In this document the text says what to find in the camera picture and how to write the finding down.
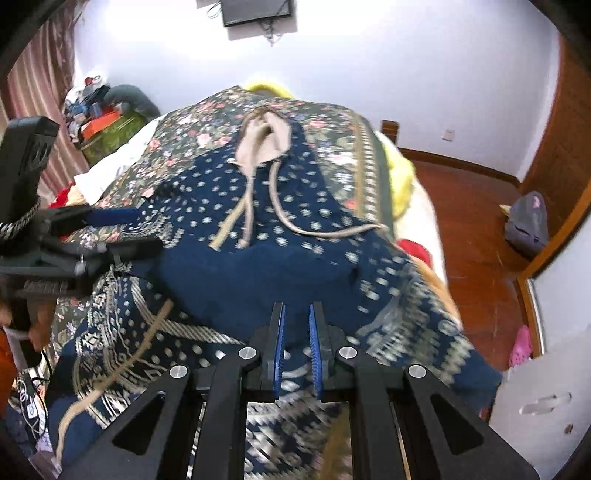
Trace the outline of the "person's left hand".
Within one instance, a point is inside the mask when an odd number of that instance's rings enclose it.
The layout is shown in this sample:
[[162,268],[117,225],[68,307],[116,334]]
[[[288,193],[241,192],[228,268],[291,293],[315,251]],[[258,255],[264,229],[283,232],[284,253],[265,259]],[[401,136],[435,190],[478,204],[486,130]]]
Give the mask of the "person's left hand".
[[28,326],[28,339],[37,352],[41,352],[50,341],[51,326],[54,320],[56,300],[32,301],[26,307],[19,307],[14,314],[11,307],[1,303],[1,325],[24,330]]

